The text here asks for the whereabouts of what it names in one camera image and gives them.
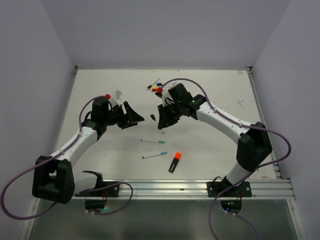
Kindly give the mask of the orange highlighter cap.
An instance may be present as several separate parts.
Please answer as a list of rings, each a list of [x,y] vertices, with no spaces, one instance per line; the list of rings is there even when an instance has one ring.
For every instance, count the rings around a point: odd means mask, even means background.
[[[177,152],[175,154],[175,158],[178,159],[178,160],[181,158],[181,156],[182,156],[182,154],[180,152]]]

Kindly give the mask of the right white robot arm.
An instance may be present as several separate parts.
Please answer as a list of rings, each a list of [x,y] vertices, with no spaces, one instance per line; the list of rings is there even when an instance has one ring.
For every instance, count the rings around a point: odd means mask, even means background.
[[[236,164],[221,182],[215,185],[218,192],[223,191],[227,196],[235,196],[241,190],[239,181],[253,173],[273,151],[263,123],[258,121],[251,124],[223,112],[210,102],[206,93],[192,96],[184,85],[179,83],[167,90],[160,87],[155,94],[162,100],[157,107],[159,129],[175,125],[182,116],[191,117],[214,127],[237,145]]]

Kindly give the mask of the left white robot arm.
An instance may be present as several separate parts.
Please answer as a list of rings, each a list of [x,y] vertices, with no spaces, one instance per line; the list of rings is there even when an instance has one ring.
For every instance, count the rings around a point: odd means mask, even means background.
[[[74,175],[75,164],[103,136],[107,127],[116,125],[123,130],[145,120],[127,101],[110,102],[106,96],[97,96],[89,103],[91,111],[85,118],[79,117],[76,134],[50,156],[40,156],[36,160],[32,183],[34,197],[67,204],[82,192],[95,197],[101,195],[104,190],[102,174],[84,170],[80,175]]]

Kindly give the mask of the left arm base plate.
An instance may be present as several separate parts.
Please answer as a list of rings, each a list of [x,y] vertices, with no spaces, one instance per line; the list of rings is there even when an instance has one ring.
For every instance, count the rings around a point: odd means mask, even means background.
[[[108,187],[117,184],[118,181],[102,181],[95,189]],[[117,198],[119,196],[119,185],[115,185],[100,191],[84,190],[75,194],[76,197],[100,197],[100,198]]]

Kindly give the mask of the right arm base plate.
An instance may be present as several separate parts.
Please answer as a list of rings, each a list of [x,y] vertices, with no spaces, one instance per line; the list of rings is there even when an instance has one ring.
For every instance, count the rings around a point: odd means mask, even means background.
[[[215,198],[216,196],[219,198],[250,198],[253,196],[251,185],[247,181],[231,188],[228,188],[221,181],[208,181],[206,183],[206,190],[209,198]]]

